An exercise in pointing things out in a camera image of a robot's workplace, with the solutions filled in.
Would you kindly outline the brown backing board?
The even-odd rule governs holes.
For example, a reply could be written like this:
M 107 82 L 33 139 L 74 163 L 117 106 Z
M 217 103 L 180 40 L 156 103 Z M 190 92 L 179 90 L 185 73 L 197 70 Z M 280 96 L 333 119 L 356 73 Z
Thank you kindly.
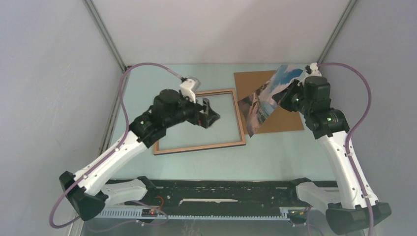
M 256 89 L 267 82 L 273 74 L 273 70 L 235 72 L 234 80 L 238 100 L 241 100 L 253 93 Z M 257 133 L 262 134 L 298 130 L 304 130 L 303 122 L 301 121 L 299 113 L 288 112 L 281 107 L 278 107 L 262 124 Z

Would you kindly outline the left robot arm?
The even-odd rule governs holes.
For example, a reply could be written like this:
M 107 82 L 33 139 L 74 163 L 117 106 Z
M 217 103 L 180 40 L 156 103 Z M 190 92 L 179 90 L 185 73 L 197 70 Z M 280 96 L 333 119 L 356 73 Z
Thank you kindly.
M 163 138 L 168 128 L 185 121 L 209 128 L 219 119 L 220 114 L 210 107 L 207 98 L 199 104 L 179 91 L 161 91 L 153 104 L 98 158 L 74 174 L 65 171 L 60 175 L 65 197 L 83 221 L 93 219 L 111 203 L 132 200 L 144 205 L 153 203 L 155 187 L 146 177 L 118 184 L 107 184 L 107 181 L 129 160 Z

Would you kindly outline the wooden picture frame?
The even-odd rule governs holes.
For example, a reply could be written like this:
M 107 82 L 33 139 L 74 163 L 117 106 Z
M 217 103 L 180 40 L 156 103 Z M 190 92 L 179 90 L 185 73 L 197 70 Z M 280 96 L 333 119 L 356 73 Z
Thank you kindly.
M 167 136 L 155 143 L 154 155 L 246 145 L 235 89 L 201 91 L 197 93 L 197 98 L 200 101 L 209 99 L 211 107 L 220 114 L 220 119 L 208 129 L 187 122 L 169 129 Z

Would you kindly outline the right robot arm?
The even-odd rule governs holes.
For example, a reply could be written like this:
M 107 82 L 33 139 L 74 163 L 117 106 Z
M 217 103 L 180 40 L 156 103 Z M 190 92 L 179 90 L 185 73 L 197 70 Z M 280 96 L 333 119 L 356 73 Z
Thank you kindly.
M 326 217 L 337 235 L 368 229 L 388 218 L 391 207 L 380 202 L 361 170 L 351 142 L 351 129 L 344 114 L 331 107 L 330 84 L 325 77 L 308 76 L 292 80 L 273 95 L 278 105 L 299 112 L 316 141 L 325 150 L 336 179 L 339 196 L 318 187 L 306 178 L 295 180 L 286 192 L 288 203 L 309 204 Z

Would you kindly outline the beach landscape photo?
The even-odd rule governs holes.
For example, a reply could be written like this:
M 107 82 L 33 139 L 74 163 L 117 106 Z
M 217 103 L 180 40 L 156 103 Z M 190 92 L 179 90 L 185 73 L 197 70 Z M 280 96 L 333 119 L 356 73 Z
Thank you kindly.
M 293 80 L 301 80 L 304 76 L 304 69 L 300 66 L 283 64 L 274 71 L 267 82 L 250 95 L 238 100 L 245 134 L 250 137 L 257 134 L 262 124 L 280 107 L 273 100 L 273 95 L 283 91 Z

